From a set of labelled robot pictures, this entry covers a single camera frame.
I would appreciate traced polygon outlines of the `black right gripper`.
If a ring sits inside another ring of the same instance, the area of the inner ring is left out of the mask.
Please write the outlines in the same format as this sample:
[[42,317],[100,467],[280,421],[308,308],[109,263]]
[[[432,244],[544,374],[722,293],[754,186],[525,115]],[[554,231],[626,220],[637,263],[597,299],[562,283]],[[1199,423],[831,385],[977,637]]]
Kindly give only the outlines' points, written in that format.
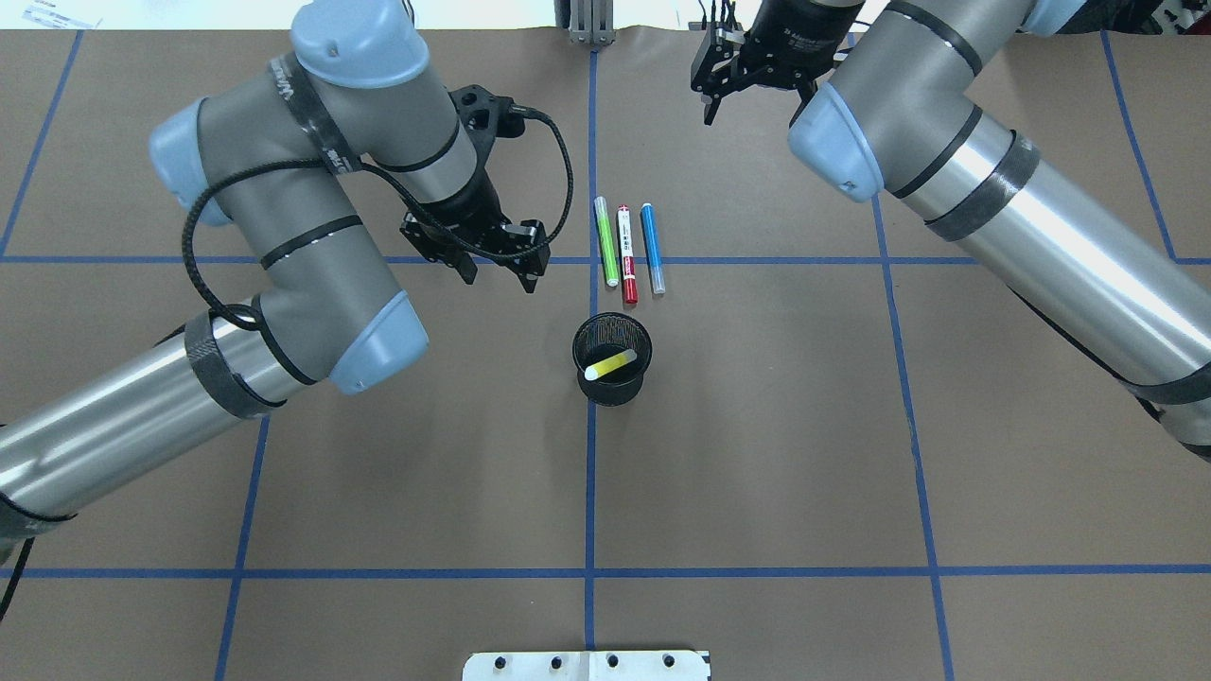
[[[817,78],[834,69],[836,51],[861,8],[862,1],[763,1],[745,42],[744,33],[719,27],[704,32],[691,61],[691,91],[702,95],[702,122],[712,125],[722,101],[751,86],[815,95]],[[724,85],[739,50],[737,86]]]

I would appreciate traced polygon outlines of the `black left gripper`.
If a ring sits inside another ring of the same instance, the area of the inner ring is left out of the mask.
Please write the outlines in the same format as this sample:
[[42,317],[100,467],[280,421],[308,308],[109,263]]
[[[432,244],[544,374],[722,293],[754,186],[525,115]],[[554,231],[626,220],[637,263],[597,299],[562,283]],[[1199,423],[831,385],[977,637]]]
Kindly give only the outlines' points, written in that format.
[[539,219],[509,223],[497,185],[487,176],[476,174],[453,198],[420,207],[423,214],[407,213],[398,231],[421,257],[450,268],[471,286],[480,275],[480,264],[457,244],[460,238],[481,251],[506,254],[501,265],[512,271],[527,294],[535,293],[549,268],[549,233]]

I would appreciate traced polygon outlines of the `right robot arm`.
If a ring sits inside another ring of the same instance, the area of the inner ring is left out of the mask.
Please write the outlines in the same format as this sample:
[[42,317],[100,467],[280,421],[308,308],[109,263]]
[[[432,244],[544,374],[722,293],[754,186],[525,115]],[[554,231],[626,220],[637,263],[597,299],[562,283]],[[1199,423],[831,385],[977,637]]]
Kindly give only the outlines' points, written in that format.
[[844,46],[860,1],[714,4],[691,61],[711,124],[724,96],[799,95],[794,156],[855,202],[885,190],[1207,460],[1210,297],[1166,254],[968,98],[1016,33],[1057,33],[1078,1],[891,1]]

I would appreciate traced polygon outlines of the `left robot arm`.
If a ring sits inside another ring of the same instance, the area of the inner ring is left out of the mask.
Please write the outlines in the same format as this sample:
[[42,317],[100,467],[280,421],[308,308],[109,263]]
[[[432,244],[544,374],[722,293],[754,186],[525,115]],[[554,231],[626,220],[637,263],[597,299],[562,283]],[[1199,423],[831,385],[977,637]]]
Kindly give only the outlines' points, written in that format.
[[308,1],[285,51],[149,137],[199,310],[117,368],[2,427],[2,553],[327,383],[366,393],[429,337],[342,178],[385,182],[398,233],[474,284],[533,292],[559,234],[503,211],[488,159],[549,116],[446,85],[403,1]]

